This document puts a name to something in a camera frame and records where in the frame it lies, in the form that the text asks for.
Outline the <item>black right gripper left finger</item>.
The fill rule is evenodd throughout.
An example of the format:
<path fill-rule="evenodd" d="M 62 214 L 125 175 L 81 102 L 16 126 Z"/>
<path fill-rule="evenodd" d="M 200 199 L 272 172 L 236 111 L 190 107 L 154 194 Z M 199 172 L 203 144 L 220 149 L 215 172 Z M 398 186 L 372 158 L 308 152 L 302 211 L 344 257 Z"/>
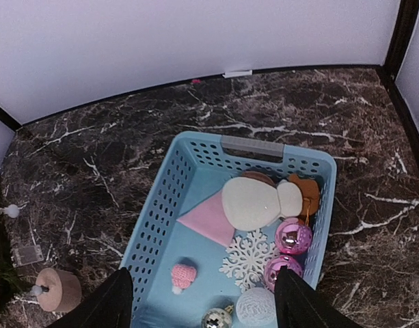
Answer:
<path fill-rule="evenodd" d="M 121 268 L 49 328 L 129 327 L 132 309 L 132 277 L 127 269 Z"/>

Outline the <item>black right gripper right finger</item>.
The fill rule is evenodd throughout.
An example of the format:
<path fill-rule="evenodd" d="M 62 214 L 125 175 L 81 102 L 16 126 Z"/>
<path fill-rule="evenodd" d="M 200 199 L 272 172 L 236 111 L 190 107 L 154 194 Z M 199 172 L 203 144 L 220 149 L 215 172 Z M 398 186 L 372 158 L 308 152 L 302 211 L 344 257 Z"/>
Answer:
<path fill-rule="evenodd" d="M 275 281 L 274 297 L 278 327 L 361 328 L 285 266 Z"/>

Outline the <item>light blue plastic basket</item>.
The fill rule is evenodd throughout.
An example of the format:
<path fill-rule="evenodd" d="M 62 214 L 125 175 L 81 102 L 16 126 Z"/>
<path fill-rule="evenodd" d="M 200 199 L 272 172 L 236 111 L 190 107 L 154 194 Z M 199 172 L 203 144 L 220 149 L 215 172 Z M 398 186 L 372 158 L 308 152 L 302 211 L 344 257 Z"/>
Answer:
<path fill-rule="evenodd" d="M 337 166 L 326 152 L 210 133 L 177 135 L 140 212 L 121 265 L 133 280 L 132 327 L 199 327 L 205 312 L 235 303 L 241 291 L 219 272 L 226 247 L 178 222 L 192 208 L 248 170 L 279 182 L 290 174 L 315 180 L 321 191 L 311 220 L 309 250 L 297 256 L 303 279 L 318 284 L 332 219 Z M 172 292 L 174 265 L 195 267 L 195 281 Z"/>

